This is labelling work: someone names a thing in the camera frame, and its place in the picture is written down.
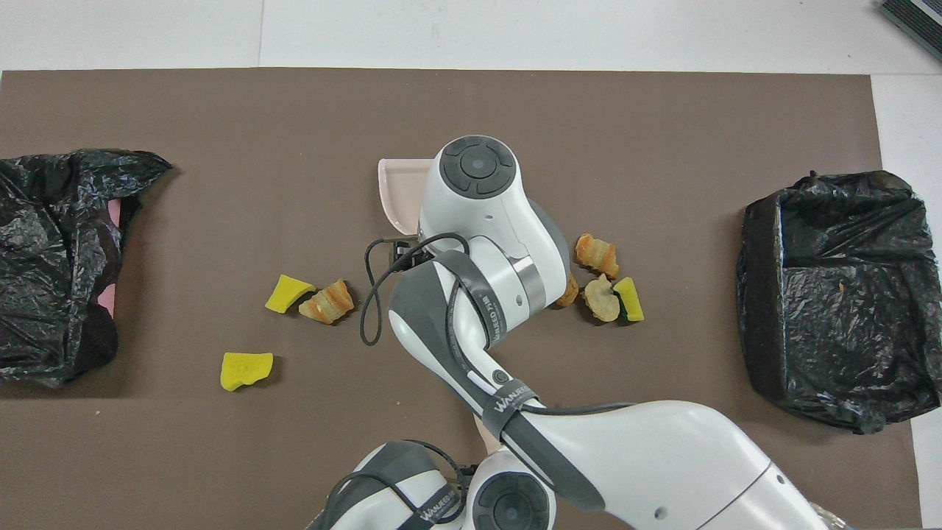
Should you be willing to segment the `beige plastic dustpan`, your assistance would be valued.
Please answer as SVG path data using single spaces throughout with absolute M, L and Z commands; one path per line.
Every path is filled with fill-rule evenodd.
M 430 158 L 381 158 L 378 164 L 380 203 L 387 221 L 398 232 L 418 232 Z

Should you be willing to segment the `golden croissant bread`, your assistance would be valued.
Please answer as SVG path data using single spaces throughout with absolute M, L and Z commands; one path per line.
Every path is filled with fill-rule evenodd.
M 576 262 L 582 267 L 592 269 L 596 274 L 605 275 L 609 279 L 618 278 L 620 266 L 617 262 L 617 246 L 603 239 L 593 237 L 591 233 L 583 233 L 576 239 Z

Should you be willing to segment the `pale bread piece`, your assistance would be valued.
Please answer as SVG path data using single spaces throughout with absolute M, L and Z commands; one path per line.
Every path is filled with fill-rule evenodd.
M 621 314 L 621 302 L 608 275 L 601 274 L 590 281 L 582 291 L 589 312 L 599 322 L 614 322 Z

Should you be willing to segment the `striped croissant bread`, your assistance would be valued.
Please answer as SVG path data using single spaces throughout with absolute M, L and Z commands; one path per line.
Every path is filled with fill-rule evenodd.
M 344 279 L 320 289 L 311 298 L 299 304 L 300 315 L 313 321 L 333 325 L 355 308 L 353 298 Z

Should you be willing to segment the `yellow green sponge piece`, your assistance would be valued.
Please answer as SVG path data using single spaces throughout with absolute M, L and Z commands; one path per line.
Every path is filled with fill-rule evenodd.
M 612 291 L 620 303 L 622 318 L 627 322 L 645 321 L 645 312 L 643 312 L 640 305 L 638 291 L 632 278 L 626 276 L 626 278 L 620 279 L 612 287 Z

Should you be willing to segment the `beige hand brush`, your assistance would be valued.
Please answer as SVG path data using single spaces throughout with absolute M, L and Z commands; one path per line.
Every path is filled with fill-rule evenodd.
M 497 452 L 503 446 L 502 442 L 492 435 L 488 428 L 482 423 L 481 418 L 478 418 L 474 414 L 472 415 L 474 420 L 475 429 L 478 431 L 482 442 L 484 443 L 485 454 L 487 456 L 492 455 L 492 453 Z

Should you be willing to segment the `bin lined with black bag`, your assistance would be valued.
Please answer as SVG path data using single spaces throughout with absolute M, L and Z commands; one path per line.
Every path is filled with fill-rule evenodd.
M 736 303 L 749 380 L 775 406 L 858 435 L 942 407 L 942 277 L 897 175 L 810 172 L 748 205 Z

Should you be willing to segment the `pink plastic bin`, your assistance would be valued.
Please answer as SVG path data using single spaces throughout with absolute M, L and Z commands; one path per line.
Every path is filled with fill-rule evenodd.
M 108 212 L 109 218 L 113 224 L 117 227 L 121 227 L 121 200 L 111 200 L 108 202 Z M 116 297 L 116 283 L 112 282 L 107 288 L 99 295 L 98 304 L 107 309 L 107 312 L 110 316 L 114 316 L 114 306 L 115 306 L 115 297 Z

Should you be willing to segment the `crumpled black trash bag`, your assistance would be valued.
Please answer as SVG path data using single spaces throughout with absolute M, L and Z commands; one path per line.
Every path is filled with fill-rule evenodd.
M 120 275 L 139 196 L 171 170 L 124 149 L 0 160 L 0 382 L 56 388 L 115 358 L 99 299 Z

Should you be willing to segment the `brown table mat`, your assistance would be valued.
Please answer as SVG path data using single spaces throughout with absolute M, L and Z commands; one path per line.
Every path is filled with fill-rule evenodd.
M 0 158 L 98 147 L 174 165 L 142 197 L 118 279 L 120 352 L 60 389 L 0 385 L 0 530 L 303 528 L 381 443 L 462 463 L 471 413 L 390 328 L 265 308 L 280 275 L 368 292 L 396 230 L 381 158 L 499 138 L 562 229 L 606 239 L 645 321 L 545 310 L 494 349 L 545 405 L 693 400 L 733 419 L 812 502 L 921 526 L 908 423 L 857 436 L 771 405 L 740 348 L 743 209 L 808 172 L 882 167 L 864 75 L 206 69 L 7 71 Z M 222 356 L 272 353 L 228 392 Z

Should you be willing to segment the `grey ribbed device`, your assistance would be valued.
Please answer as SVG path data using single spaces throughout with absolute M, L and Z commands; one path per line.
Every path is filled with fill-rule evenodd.
M 880 0 L 878 10 L 942 63 L 942 0 Z

